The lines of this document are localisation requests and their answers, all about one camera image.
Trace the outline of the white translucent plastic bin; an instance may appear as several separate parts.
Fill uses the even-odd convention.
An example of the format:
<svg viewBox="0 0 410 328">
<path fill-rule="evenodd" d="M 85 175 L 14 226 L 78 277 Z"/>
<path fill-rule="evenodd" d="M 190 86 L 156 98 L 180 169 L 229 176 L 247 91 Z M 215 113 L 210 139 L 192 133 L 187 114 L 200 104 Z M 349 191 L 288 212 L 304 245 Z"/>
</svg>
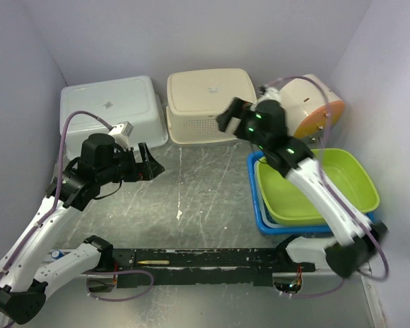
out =
<svg viewBox="0 0 410 328">
<path fill-rule="evenodd" d="M 141 142 L 155 148 L 168 140 L 161 101 L 148 76 L 65 87 L 60 98 L 60 131 L 75 111 L 93 113 L 112 126 L 131 123 L 129 145 L 135 150 Z"/>
</svg>

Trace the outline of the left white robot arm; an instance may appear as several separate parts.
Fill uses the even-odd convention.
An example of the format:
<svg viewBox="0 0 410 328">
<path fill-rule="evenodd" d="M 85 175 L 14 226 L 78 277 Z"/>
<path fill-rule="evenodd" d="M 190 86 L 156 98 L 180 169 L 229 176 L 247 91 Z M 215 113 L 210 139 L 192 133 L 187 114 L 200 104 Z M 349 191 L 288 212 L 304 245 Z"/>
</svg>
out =
<svg viewBox="0 0 410 328">
<path fill-rule="evenodd" d="M 93 200 L 102 186 L 155 179 L 164 167 L 139 143 L 141 161 L 114 136 L 95 133 L 81 146 L 46 191 L 35 217 L 0 260 L 0 312 L 24 325 L 59 288 L 82 273 L 114 268 L 113 245 L 101 237 L 86 238 L 75 250 L 44 266 L 42 262 L 66 225 Z"/>
</svg>

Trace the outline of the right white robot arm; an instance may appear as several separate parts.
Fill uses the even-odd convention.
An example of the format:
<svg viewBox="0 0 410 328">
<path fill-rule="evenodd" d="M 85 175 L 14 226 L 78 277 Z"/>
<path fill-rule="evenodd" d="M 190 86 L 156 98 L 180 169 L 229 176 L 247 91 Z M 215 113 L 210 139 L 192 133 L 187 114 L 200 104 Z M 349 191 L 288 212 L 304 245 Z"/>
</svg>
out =
<svg viewBox="0 0 410 328">
<path fill-rule="evenodd" d="M 276 255 L 277 266 L 286 272 L 302 262 L 326 264 L 342 278 L 358 272 L 379 255 L 384 266 L 383 281 L 390 266 L 381 247 L 387 235 L 384 223 L 374 223 L 358 210 L 327 177 L 320 159 L 300 139 L 291 136 L 286 112 L 277 100 L 256 103 L 234 98 L 216 121 L 221 132 L 238 119 L 234 136 L 261 149 L 266 167 L 298 189 L 329 226 L 331 238 L 297 237 Z"/>
</svg>

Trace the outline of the cream perforated basket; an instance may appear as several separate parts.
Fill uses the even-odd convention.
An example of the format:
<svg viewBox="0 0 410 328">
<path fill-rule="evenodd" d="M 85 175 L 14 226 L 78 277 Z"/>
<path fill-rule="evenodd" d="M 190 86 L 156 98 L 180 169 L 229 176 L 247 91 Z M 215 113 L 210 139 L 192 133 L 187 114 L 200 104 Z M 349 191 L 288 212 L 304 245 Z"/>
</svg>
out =
<svg viewBox="0 0 410 328">
<path fill-rule="evenodd" d="M 256 101 L 256 91 L 247 72 L 240 68 L 192 70 L 171 74 L 167 80 L 167 126 L 178 145 L 217 144 L 235 140 L 232 120 L 226 132 L 218 129 L 216 117 L 238 97 Z"/>
</svg>

